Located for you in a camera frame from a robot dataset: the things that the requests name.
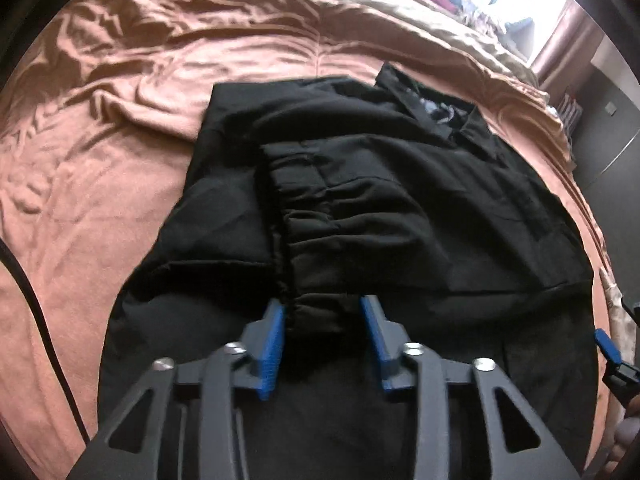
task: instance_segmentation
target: black garment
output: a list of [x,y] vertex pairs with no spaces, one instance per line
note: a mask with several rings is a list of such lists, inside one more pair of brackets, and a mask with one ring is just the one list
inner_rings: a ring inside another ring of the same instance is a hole
[[245,416],[252,479],[402,478],[407,425],[365,359],[377,294],[412,340],[493,358],[583,465],[598,383],[590,263],[571,217],[471,104],[384,66],[219,84],[184,193],[116,299],[98,414],[153,359],[287,307],[273,399]]

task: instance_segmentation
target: curtain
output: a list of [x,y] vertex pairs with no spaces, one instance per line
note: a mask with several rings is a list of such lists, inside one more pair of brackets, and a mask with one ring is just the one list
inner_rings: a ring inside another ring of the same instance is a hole
[[575,93],[587,81],[604,32],[575,0],[566,0],[551,37],[531,64],[540,89],[556,106],[565,91]]

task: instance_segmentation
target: peach blanket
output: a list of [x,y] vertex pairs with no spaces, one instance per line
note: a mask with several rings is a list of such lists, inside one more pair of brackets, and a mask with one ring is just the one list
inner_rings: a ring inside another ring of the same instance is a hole
[[[213,84],[347,74],[372,82],[389,60],[475,102],[577,223],[594,268],[602,234],[571,177],[543,95],[471,56],[358,4],[334,0],[73,0],[0,94],[0,236],[40,298],[82,415],[96,429],[100,352],[124,279],[180,196]],[[0,414],[42,480],[82,451],[26,304],[0,269]],[[598,396],[592,448],[608,393]]]

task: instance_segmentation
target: blue rubber tip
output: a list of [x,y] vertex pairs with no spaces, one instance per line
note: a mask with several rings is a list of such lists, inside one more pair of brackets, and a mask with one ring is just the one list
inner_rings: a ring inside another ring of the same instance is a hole
[[618,350],[615,343],[603,329],[596,329],[595,338],[596,345],[598,345],[598,348],[600,348],[602,355],[604,355],[604,358],[608,362],[615,365],[622,364],[622,354],[620,353],[620,350]]
[[273,322],[269,329],[269,334],[265,342],[262,353],[258,361],[258,374],[260,376],[260,387],[258,397],[260,400],[267,400],[271,392],[276,387],[278,368],[282,359],[282,349],[284,347],[284,307],[277,304]]

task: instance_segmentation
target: black fabric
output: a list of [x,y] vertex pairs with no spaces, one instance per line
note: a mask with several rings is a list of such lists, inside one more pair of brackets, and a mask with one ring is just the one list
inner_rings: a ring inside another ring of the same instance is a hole
[[383,66],[212,91],[184,193],[123,286],[104,420],[153,359],[207,356],[276,296],[274,397],[245,417],[253,479],[395,479],[406,407],[382,399],[357,297],[412,340],[493,358],[584,464],[598,384],[578,229],[471,104]]

